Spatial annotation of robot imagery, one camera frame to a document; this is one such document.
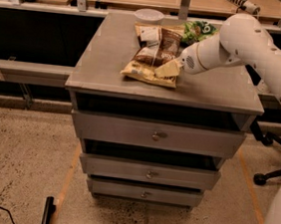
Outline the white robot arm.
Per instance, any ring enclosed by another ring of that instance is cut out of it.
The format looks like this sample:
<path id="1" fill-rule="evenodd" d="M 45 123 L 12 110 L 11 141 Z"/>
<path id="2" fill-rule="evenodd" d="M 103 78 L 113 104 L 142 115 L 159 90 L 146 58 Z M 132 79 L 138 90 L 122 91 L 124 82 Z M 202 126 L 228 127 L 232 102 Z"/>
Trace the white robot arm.
<path id="1" fill-rule="evenodd" d="M 185 48 L 178 58 L 166 62 L 154 70 L 159 77 L 174 77 L 180 71 L 192 75 L 216 67 L 248 65 L 268 85 L 269 90 L 281 103 L 281 50 L 272 37 L 250 14 L 235 14 L 224 21 L 216 35 Z M 281 169 L 255 175 L 262 183 L 281 176 Z M 281 224 L 281 187 L 268 209 L 264 224 Z"/>

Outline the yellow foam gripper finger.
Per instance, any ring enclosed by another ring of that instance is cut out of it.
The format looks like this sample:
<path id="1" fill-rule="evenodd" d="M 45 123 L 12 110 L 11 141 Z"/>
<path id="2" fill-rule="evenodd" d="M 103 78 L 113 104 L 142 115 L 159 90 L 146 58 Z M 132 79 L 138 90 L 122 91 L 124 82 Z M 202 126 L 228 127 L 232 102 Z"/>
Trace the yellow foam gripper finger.
<path id="1" fill-rule="evenodd" d="M 176 77 L 182 68 L 182 63 L 179 59 L 171 60 L 166 62 L 164 65 L 159 66 L 153 72 L 157 77 Z"/>

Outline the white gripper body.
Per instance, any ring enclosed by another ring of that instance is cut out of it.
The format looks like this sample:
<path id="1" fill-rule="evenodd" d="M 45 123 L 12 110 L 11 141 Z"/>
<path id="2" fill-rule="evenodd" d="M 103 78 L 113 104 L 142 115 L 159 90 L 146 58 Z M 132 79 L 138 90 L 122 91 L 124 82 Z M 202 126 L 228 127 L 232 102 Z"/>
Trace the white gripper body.
<path id="1" fill-rule="evenodd" d="M 200 73 L 202 71 L 202 67 L 199 62 L 199 58 L 197 57 L 198 53 L 198 44 L 194 43 L 186 47 L 180 54 L 182 66 L 186 73 L 190 73 L 191 75 Z"/>

